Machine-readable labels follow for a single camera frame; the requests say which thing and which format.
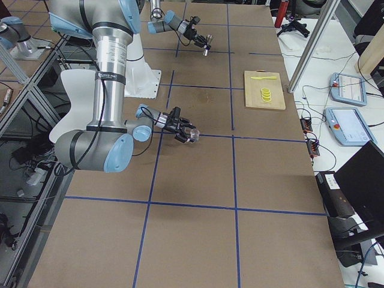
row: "wire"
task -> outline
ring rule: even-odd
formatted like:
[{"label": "wire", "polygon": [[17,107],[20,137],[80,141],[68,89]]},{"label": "wire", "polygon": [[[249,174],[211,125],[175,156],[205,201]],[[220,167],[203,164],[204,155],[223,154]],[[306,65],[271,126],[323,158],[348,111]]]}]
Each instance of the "wire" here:
[{"label": "wire", "polygon": [[366,92],[367,95],[372,95],[372,96],[379,96],[380,98],[384,98],[384,95],[383,94],[375,94],[375,93],[369,93],[369,92]]},{"label": "wire", "polygon": [[364,222],[355,224],[355,225],[353,225],[351,228],[349,228],[349,229],[347,229],[347,230],[345,230],[345,231],[339,232],[338,234],[340,235],[340,234],[346,233],[346,232],[350,231],[352,228],[355,228],[356,226],[359,226],[359,225],[361,225],[361,224],[365,224],[365,223],[369,223],[369,222],[372,222],[372,221],[373,221],[373,220],[368,220],[368,221],[364,221]]},{"label": "wire", "polygon": [[154,8],[151,12],[151,15],[149,16],[149,19],[152,21],[152,19],[156,19],[156,20],[160,20],[163,18],[163,16],[165,15],[164,11],[161,9],[161,8]]},{"label": "wire", "polygon": [[49,13],[49,8],[48,8],[48,5],[47,5],[47,1],[46,1],[46,0],[43,0],[43,2],[44,2],[44,5],[45,5],[45,7],[46,7],[47,12]]},{"label": "wire", "polygon": [[361,58],[361,57],[359,57],[359,59],[358,59],[357,66],[358,66],[358,70],[359,70],[359,73],[360,73],[361,77],[362,77],[366,82],[368,82],[368,84],[371,85],[375,90],[378,90],[378,91],[381,93],[381,91],[380,91],[379,89],[377,89],[372,83],[370,83],[370,82],[368,81],[368,80],[371,80],[372,78],[366,79],[366,78],[364,77],[364,75],[362,74],[361,69],[360,69],[360,64],[359,64],[359,62],[360,62],[360,58]]},{"label": "wire", "polygon": [[62,107],[62,106],[67,106],[67,105],[71,105],[71,103],[64,103],[64,104],[56,105],[53,108],[56,109],[56,108],[59,108],[59,107]]},{"label": "wire", "polygon": [[336,155],[335,155],[331,150],[329,150],[327,147],[324,147],[323,145],[320,145],[320,144],[319,144],[319,146],[322,147],[322,148],[324,148],[324,149],[326,149],[329,153],[332,154],[332,156],[335,158],[335,164],[334,164],[330,169],[328,169],[328,170],[314,171],[314,172],[327,172],[327,171],[331,171],[333,168],[336,167],[336,164],[337,164],[337,158],[336,158]]},{"label": "wire", "polygon": [[371,247],[367,250],[366,254],[364,255],[364,258],[363,258],[363,260],[362,260],[361,267],[360,267],[360,270],[359,270],[358,278],[357,278],[357,280],[356,280],[355,288],[358,288],[358,286],[359,286],[359,279],[360,279],[360,276],[361,276],[361,274],[362,274],[362,269],[363,269],[363,267],[364,267],[365,260],[367,259],[367,256],[368,256],[369,252],[370,252],[370,251],[372,250],[372,248],[373,248],[375,245],[377,245],[377,244],[378,244],[378,242],[375,242],[374,244],[372,244]]},{"label": "wire", "polygon": [[12,88],[11,86],[9,86],[9,85],[5,84],[4,82],[0,82],[0,84],[3,84],[4,86],[6,86],[6,87],[8,87],[8,88],[10,88],[10,89],[12,89],[12,90],[13,90],[13,88]]},{"label": "wire", "polygon": [[368,125],[368,127],[376,127],[376,126],[383,125],[383,124],[384,124],[384,121],[381,123],[378,123],[378,124]]},{"label": "wire", "polygon": [[24,107],[22,107],[22,110],[28,116],[29,120],[32,120],[36,123],[37,129],[38,129],[38,125],[40,125],[41,127],[43,127],[45,129],[45,132],[49,131],[49,129],[47,127],[45,127],[42,123],[39,122],[40,119],[43,119],[48,124],[48,122],[43,117],[39,116],[39,118],[36,120],[25,110]]},{"label": "wire", "polygon": [[[311,58],[314,58],[314,59],[321,59],[321,60],[338,61],[338,60],[341,60],[341,59],[349,58],[349,57],[351,57],[352,55],[354,55],[355,53],[356,53],[356,51],[353,52],[352,54],[348,55],[348,56],[339,57],[339,58],[336,58],[336,59],[332,59],[332,58],[321,58],[321,57],[315,57],[315,56],[312,56]],[[297,58],[301,58],[301,56],[298,56],[298,55],[289,55],[289,54],[285,54],[285,53],[282,53],[282,55],[285,55],[285,56],[288,56],[288,57],[297,57]]]},{"label": "wire", "polygon": [[191,40],[188,42],[188,44],[184,44],[184,42],[181,40],[181,38],[180,38],[178,32],[177,32],[176,30],[174,30],[174,32],[176,33],[176,36],[179,38],[179,41],[180,41],[180,43],[181,43],[183,46],[187,47],[187,46],[189,46],[189,45],[191,44]]},{"label": "wire", "polygon": [[33,39],[37,39],[37,40],[41,40],[41,41],[46,41],[46,42],[49,42],[49,43],[53,44],[53,45],[55,46],[55,48],[56,48],[56,50],[54,50],[54,51],[55,51],[56,54],[59,56],[59,58],[62,58],[62,59],[65,61],[65,63],[64,63],[63,61],[62,61],[62,63],[63,63],[63,65],[64,65],[64,68],[66,68],[66,67],[65,67],[65,64],[67,64],[67,59],[66,59],[66,57],[64,56],[64,53],[62,52],[62,50],[60,49],[60,47],[57,46],[56,43],[54,43],[54,42],[52,42],[52,41],[50,41],[50,40],[45,40],[45,39],[37,38],[37,37],[35,37],[35,36],[33,36]]},{"label": "wire", "polygon": [[53,93],[53,92],[50,92],[50,91],[42,91],[42,93],[48,93],[48,94],[50,94],[50,95],[56,97],[57,99],[59,99],[59,100],[65,102],[65,103],[70,103],[68,100],[65,100],[65,99],[59,97],[56,93]]},{"label": "wire", "polygon": [[[61,39],[67,41],[68,43],[70,43],[68,40],[66,40],[60,33],[58,33],[59,36],[61,37]],[[100,72],[100,68],[99,66],[97,65],[97,63],[95,62],[95,60],[90,56],[90,54],[81,46],[78,46],[74,43],[70,43],[71,45],[74,45],[74,46],[77,46],[78,48],[82,49],[83,52],[88,56],[88,58],[91,60],[91,62],[95,65],[96,69],[98,72]],[[85,149],[83,155],[79,158],[79,160],[76,161],[76,166],[78,166],[81,161],[83,161],[84,157],[87,155],[87,153],[89,152],[89,150],[91,150],[95,140],[96,140],[96,137],[100,131],[100,128],[101,128],[101,122],[103,120],[103,115],[104,115],[104,108],[105,108],[105,105],[106,105],[106,98],[107,98],[107,88],[106,88],[106,84],[104,82],[103,79],[101,79],[101,84],[103,86],[103,104],[101,106],[101,113],[100,113],[100,118],[99,118],[99,121],[98,121],[98,124],[97,124],[97,129],[95,131],[95,134],[91,140],[91,142],[89,143],[88,147]],[[55,168],[55,170],[53,171],[55,176],[58,176],[58,177],[64,177],[64,176],[67,176],[68,174],[70,174],[75,168],[72,167],[70,168],[68,171],[64,172],[63,174],[59,174],[57,169]]]},{"label": "wire", "polygon": [[144,113],[144,115],[146,115],[145,112],[144,112],[144,109],[145,109],[145,110],[147,110],[147,111],[151,114],[151,116],[152,116],[152,117],[150,117],[150,119],[152,120],[152,134],[151,134],[151,139],[149,140],[149,144],[148,144],[148,146],[147,146],[142,152],[140,152],[140,153],[138,153],[138,154],[133,154],[132,157],[140,156],[140,155],[142,155],[145,151],[147,151],[147,150],[149,149],[149,147],[151,146],[151,144],[152,144],[152,139],[153,139],[153,136],[154,136],[154,118],[153,118],[153,114],[152,114],[152,112],[151,112],[148,108],[146,108],[146,107],[141,107],[140,109],[141,109],[141,111]]}]

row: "blue tape line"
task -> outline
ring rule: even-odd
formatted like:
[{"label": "blue tape line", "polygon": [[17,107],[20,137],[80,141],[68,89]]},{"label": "blue tape line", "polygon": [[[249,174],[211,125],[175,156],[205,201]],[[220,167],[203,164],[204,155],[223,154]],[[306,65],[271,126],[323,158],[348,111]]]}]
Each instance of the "blue tape line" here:
[{"label": "blue tape line", "polygon": [[153,174],[153,177],[152,177],[151,190],[149,192],[148,204],[147,204],[146,212],[145,212],[145,220],[144,220],[144,225],[143,225],[142,237],[141,237],[141,240],[140,240],[139,253],[137,255],[136,269],[135,269],[135,272],[134,272],[132,288],[136,287],[137,276],[139,274],[139,266],[140,266],[140,260],[141,260],[141,256],[142,256],[142,251],[143,251],[144,238],[145,238],[145,232],[146,232],[146,225],[147,225],[147,222],[148,222],[149,208],[151,207],[151,199],[152,199],[152,193],[153,193],[154,185],[155,185],[157,165],[158,165],[158,159],[160,157],[160,150],[161,150],[162,140],[163,140],[163,134],[161,134],[160,140],[159,140],[159,143],[158,143],[156,162],[155,162],[155,167],[154,167],[154,174]]},{"label": "blue tape line", "polygon": [[[182,19],[185,18],[185,11],[187,9],[187,3],[184,4],[184,12],[182,13]],[[175,54],[175,58],[178,57],[178,54],[179,54],[179,47],[180,47],[180,39],[178,39],[178,46],[176,48],[176,54]]]},{"label": "blue tape line", "polygon": [[169,99],[170,99],[170,92],[172,90],[172,83],[173,83],[173,77],[175,75],[175,71],[172,70],[172,75],[170,77],[170,84],[169,84],[169,91],[168,91],[168,99],[167,99],[167,104],[166,104],[166,109],[168,109],[168,105],[169,105]]},{"label": "blue tape line", "polygon": [[23,17],[21,17],[20,19],[22,20],[25,16],[28,15],[29,12],[32,12],[32,9],[35,8],[36,5],[37,5],[38,3],[39,3],[39,1],[36,1],[35,5],[33,5],[33,6],[31,7],[31,9],[29,9],[28,11],[23,11],[23,12],[26,12],[26,14],[25,14]]}]

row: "monitor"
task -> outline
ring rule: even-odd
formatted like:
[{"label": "monitor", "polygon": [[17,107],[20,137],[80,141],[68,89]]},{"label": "monitor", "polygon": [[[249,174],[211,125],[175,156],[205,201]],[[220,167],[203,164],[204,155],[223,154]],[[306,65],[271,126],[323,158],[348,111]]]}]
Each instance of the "monitor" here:
[{"label": "monitor", "polygon": [[368,230],[334,239],[336,250],[366,240],[384,243],[384,153],[367,142],[336,173],[335,179]]}]

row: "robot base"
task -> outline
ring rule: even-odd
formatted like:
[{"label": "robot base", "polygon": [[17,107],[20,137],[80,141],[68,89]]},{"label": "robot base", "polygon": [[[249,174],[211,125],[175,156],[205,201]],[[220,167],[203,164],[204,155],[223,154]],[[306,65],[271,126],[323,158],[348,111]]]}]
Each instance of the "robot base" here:
[{"label": "robot base", "polygon": [[[33,39],[33,42],[36,44],[37,47],[47,46],[47,45],[50,44],[48,41],[41,41],[41,40],[37,40],[37,39]],[[44,51],[46,51],[46,49],[37,49],[36,52],[34,52],[34,53],[32,53],[32,54],[30,54],[28,56],[25,56],[24,54],[20,53],[19,49],[16,46],[15,48],[13,48],[11,50],[10,54],[13,57],[13,59],[15,59],[15,60],[32,60],[32,61],[37,61],[37,60],[40,59],[40,57],[42,56]]]},{"label": "robot base", "polygon": [[133,98],[149,98],[155,99],[160,85],[161,70],[152,70],[147,63],[145,63],[146,75],[149,80],[142,87],[136,85],[127,78],[127,85],[125,86],[124,97]]}]

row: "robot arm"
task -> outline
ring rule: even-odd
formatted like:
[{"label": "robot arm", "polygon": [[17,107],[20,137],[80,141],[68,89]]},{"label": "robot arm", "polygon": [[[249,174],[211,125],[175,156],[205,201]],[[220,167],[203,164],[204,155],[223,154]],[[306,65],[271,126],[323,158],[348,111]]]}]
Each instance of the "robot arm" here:
[{"label": "robot arm", "polygon": [[[124,170],[133,153],[133,139],[146,141],[152,133],[154,109],[149,116],[123,122],[123,99],[127,46],[140,32],[139,9],[135,0],[52,0],[50,20],[61,33],[93,38],[97,48],[93,119],[86,130],[63,134],[55,145],[58,160],[67,167],[104,172]],[[174,133],[183,137],[179,125]]]},{"label": "robot arm", "polygon": [[0,43],[2,43],[6,49],[17,46],[20,53],[25,56],[37,51],[37,46],[32,41],[23,22],[14,16],[1,19]]},{"label": "robot arm", "polygon": [[148,22],[149,33],[156,34],[172,30],[180,32],[186,39],[193,41],[196,46],[204,48],[204,56],[208,55],[213,36],[207,35],[207,37],[204,37],[197,33],[194,26],[200,22],[199,17],[193,16],[189,21],[182,20],[175,12],[169,10],[163,18],[159,0],[151,0],[151,8],[151,21]]}]

